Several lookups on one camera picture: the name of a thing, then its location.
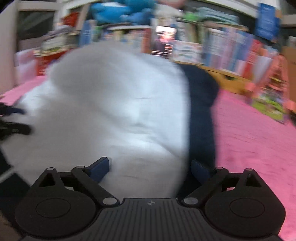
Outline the white and navy jacket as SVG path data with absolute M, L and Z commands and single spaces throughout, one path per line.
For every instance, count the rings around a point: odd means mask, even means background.
M 183 161 L 175 185 L 166 185 L 168 177 L 157 178 L 163 192 L 141 195 L 136 190 L 132 197 L 180 195 L 194 160 L 214 168 L 211 108 L 219 86 L 205 70 L 138 53 L 118 42 L 100 42 L 64 55 L 49 68 L 46 80 L 67 96 L 76 95 L 83 106 L 102 112 L 111 126 L 149 137 Z

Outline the white paper bag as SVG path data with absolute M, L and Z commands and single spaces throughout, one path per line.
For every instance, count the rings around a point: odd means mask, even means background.
M 22 85 L 37 76 L 35 49 L 26 49 L 15 54 L 16 85 Z

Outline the pink bunny pattern blanket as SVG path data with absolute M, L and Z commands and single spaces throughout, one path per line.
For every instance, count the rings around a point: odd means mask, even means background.
M 83 106 L 43 77 L 5 93 L 3 101 L 27 111 L 11 121 L 30 123 L 30 137 L 17 135 L 3 149 L 14 170 L 34 183 L 49 166 L 67 171 L 106 156 L 111 171 L 103 186 L 118 196 L 163 192 L 157 178 L 168 177 L 172 187 L 181 176 L 183 161 L 162 144 L 146 136 L 123 133 L 103 114 Z M 213 106 L 216 163 L 231 172 L 253 168 L 270 186 L 286 209 L 280 231 L 284 240 L 295 240 L 295 127 L 282 125 L 222 91 Z

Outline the red plastic crate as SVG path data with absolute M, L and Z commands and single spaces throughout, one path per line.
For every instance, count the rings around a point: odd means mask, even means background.
M 64 54 L 69 52 L 69 50 L 60 50 L 56 52 L 47 52 L 45 54 L 35 55 L 34 59 L 36 63 L 36 74 L 37 76 L 44 76 L 46 74 L 46 69 L 50 64 L 57 61 Z

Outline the stack of papers and books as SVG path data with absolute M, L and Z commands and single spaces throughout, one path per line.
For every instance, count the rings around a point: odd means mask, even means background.
M 70 25 L 60 25 L 43 36 L 41 51 L 72 49 L 78 46 L 80 31 Z

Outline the wooden drawer organizer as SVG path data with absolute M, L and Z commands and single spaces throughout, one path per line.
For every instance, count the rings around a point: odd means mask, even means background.
M 194 65 L 205 70 L 212 77 L 215 78 L 215 80 L 224 90 L 227 90 L 234 94 L 244 94 L 245 87 L 251 82 L 249 79 L 243 78 L 234 73 L 227 72 L 224 70 L 218 70 L 218 69 L 204 66 L 201 64 L 194 64 L 194 63 L 187 63 L 187 62 L 180 62 L 180 61 L 174 61 L 174 62 L 178 64 Z

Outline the pink triangular toy house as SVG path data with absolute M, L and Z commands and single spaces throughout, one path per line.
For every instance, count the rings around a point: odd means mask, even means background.
M 262 77 L 245 85 L 245 95 L 253 108 L 275 121 L 285 123 L 293 108 L 285 57 L 274 56 Z

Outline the white patterned small box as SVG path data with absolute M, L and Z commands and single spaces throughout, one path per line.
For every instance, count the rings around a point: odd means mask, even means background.
M 185 42 L 185 41 L 175 41 L 173 45 L 173 53 L 171 59 L 173 61 L 202 64 L 202 44 Z

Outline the row of books right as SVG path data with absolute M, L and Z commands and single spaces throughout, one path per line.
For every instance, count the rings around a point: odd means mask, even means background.
M 176 41 L 202 44 L 201 65 L 246 79 L 262 74 L 278 50 L 263 44 L 242 25 L 176 20 Z

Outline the row of books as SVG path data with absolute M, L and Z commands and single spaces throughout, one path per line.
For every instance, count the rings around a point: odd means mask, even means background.
M 202 44 L 201 65 L 246 79 L 262 74 L 278 50 L 263 44 L 242 25 L 176 20 L 176 41 Z
M 86 20 L 79 35 L 78 46 L 99 41 L 118 41 L 132 46 L 133 49 L 151 53 L 152 30 L 146 25 L 98 25 L 96 20 Z

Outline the smartphone with lit screen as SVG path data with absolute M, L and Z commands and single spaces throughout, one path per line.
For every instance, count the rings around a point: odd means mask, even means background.
M 152 38 L 151 54 L 163 58 L 169 58 L 173 52 L 176 28 L 168 26 L 156 26 Z

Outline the brown cardboard box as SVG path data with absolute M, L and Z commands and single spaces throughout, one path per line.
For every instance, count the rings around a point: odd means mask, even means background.
M 287 60 L 287 75 L 289 80 L 289 102 L 288 109 L 295 113 L 295 63 L 296 63 L 296 54 L 295 48 L 293 47 L 282 47 L 282 54 Z

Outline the row of books left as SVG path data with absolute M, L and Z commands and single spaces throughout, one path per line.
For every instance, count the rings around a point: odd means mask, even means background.
M 78 46 L 99 41 L 118 41 L 132 46 L 133 49 L 151 53 L 152 30 L 146 25 L 98 25 L 96 20 L 86 20 L 79 35 Z

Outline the folded teal towel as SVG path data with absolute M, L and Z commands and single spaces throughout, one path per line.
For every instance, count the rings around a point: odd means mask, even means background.
M 211 8 L 199 7 L 195 8 L 198 20 L 200 22 L 213 21 L 229 24 L 239 24 L 239 18 L 235 15 L 227 14 L 222 11 L 217 11 Z

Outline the blue whale plush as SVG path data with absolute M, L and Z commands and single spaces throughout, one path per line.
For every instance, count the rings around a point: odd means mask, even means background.
M 90 13 L 93 19 L 102 24 L 131 23 L 149 25 L 154 17 L 157 1 L 104 1 L 93 3 Z

